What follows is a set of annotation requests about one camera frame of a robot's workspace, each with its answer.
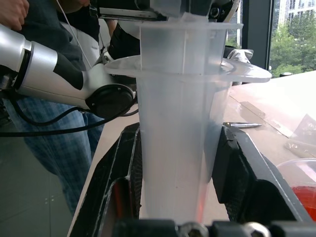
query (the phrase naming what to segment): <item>metal tool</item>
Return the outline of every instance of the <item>metal tool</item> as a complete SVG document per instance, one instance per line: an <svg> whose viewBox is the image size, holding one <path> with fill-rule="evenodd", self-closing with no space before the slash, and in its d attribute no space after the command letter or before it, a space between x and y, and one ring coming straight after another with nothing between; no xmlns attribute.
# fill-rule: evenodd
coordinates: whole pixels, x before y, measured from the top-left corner
<svg viewBox="0 0 316 237"><path fill-rule="evenodd" d="M248 123L248 122L224 122L223 125L228 127L237 127L237 128L252 128L260 127L262 124L259 123Z"/></svg>

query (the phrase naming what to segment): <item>gray floor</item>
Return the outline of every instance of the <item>gray floor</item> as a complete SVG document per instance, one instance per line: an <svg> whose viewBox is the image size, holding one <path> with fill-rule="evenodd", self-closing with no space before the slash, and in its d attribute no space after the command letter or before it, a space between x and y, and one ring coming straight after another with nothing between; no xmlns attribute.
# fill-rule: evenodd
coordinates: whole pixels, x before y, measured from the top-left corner
<svg viewBox="0 0 316 237"><path fill-rule="evenodd" d="M71 220L57 177L22 138L0 138L0 237L65 237Z"/></svg>

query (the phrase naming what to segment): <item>table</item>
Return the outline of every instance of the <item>table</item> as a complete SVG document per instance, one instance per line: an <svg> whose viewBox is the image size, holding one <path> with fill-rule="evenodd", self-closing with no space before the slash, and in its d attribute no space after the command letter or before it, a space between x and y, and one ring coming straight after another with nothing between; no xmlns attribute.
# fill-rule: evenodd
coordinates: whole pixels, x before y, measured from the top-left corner
<svg viewBox="0 0 316 237"><path fill-rule="evenodd" d="M316 71L273 79L268 83L234 86L228 97L224 121L262 124L262 127L250 128L246 132L258 150L275 165L296 159L298 157L286 149L284 144L307 113L314 116L313 111L310 111L315 101L315 98L311 97L314 88L316 88ZM123 129L138 121L138 115L133 115L117 118L104 126L70 230L97 163L114 144ZM218 203L211 182L203 222L209 224L213 220L227 219L225 207Z"/></svg>

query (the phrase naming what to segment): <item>plastic cup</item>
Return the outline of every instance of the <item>plastic cup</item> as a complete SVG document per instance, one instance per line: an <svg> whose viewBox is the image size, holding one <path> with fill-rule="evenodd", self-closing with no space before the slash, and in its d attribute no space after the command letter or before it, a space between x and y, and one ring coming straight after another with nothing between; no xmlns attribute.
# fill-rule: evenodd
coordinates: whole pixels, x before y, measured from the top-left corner
<svg viewBox="0 0 316 237"><path fill-rule="evenodd" d="M110 74L136 77L148 218L202 221L229 88L271 78L252 65L222 62L227 30L241 27L144 23L141 56L105 65Z"/></svg>
<svg viewBox="0 0 316 237"><path fill-rule="evenodd" d="M316 159L290 160L277 168L311 218L316 221Z"/></svg>

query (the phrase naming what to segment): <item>red liquid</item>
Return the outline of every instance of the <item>red liquid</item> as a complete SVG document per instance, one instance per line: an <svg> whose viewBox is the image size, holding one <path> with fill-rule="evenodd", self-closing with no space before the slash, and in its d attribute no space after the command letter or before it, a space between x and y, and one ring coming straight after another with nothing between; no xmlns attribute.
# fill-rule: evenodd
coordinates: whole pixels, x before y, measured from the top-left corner
<svg viewBox="0 0 316 237"><path fill-rule="evenodd" d="M316 221L316 188L298 186L292 188L298 200L305 207L311 218Z"/></svg>

